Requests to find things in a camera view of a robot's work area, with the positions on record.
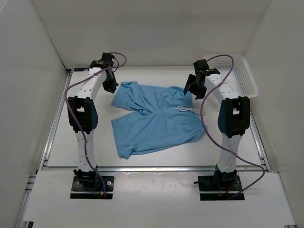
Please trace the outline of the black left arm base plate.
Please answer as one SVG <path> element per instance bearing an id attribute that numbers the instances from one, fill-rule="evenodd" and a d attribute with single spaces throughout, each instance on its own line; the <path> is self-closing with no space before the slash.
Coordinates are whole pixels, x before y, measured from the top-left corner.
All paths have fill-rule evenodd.
<path id="1" fill-rule="evenodd" d="M 90 199 L 90 200 L 112 200 L 114 191 L 114 176 L 102 176 L 105 187 L 99 181 L 94 186 L 83 185 L 77 176 L 74 176 L 70 198 L 71 199 Z"/>

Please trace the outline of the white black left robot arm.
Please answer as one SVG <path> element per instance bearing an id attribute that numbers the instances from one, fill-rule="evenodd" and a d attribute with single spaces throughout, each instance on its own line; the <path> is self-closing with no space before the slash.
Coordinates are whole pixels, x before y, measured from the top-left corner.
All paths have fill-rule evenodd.
<path id="1" fill-rule="evenodd" d="M 87 79 L 68 87 L 81 84 L 80 90 L 74 96 L 67 96 L 65 102 L 68 110 L 69 124 L 73 128 L 78 144 L 78 169 L 75 176 L 89 191 L 105 193 L 105 183 L 98 174 L 98 165 L 94 155 L 94 131 L 98 125 L 98 113 L 94 100 L 102 87 L 109 93 L 114 93 L 118 83 L 114 76 L 114 63 L 118 62 L 113 52 L 103 53 L 99 60 L 92 61 Z"/>

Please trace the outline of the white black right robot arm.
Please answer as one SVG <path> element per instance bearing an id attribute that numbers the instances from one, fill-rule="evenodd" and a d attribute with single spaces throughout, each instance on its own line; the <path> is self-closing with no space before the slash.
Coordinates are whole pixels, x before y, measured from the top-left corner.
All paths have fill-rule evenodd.
<path id="1" fill-rule="evenodd" d="M 203 99 L 209 89 L 220 104 L 218 128 L 222 133 L 221 151 L 212 181 L 217 189 L 224 190 L 236 180 L 239 143 L 250 125 L 250 100 L 224 84 L 220 72 L 211 69 L 207 60 L 198 60 L 193 65 L 195 74 L 189 75 L 184 94 L 189 92 L 196 96 L 195 99 Z"/>

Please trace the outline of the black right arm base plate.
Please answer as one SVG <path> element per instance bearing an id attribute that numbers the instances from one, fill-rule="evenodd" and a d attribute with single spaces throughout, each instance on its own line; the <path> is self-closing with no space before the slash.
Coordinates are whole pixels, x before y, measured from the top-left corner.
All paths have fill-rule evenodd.
<path id="1" fill-rule="evenodd" d="M 198 176 L 193 183 L 199 187 L 200 201 L 226 201 L 244 200 L 244 193 L 235 196 L 243 190 L 240 177 L 237 175 L 234 180 L 219 181 L 213 175 Z"/>

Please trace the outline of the light blue shorts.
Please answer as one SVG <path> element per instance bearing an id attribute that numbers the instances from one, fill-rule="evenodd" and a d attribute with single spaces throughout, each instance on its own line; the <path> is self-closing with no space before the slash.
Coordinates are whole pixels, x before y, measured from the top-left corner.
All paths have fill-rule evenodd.
<path id="1" fill-rule="evenodd" d="M 112 106 L 129 111 L 111 121 L 117 154 L 124 159 L 192 143 L 205 134 L 192 94 L 178 86 L 122 82 Z"/>

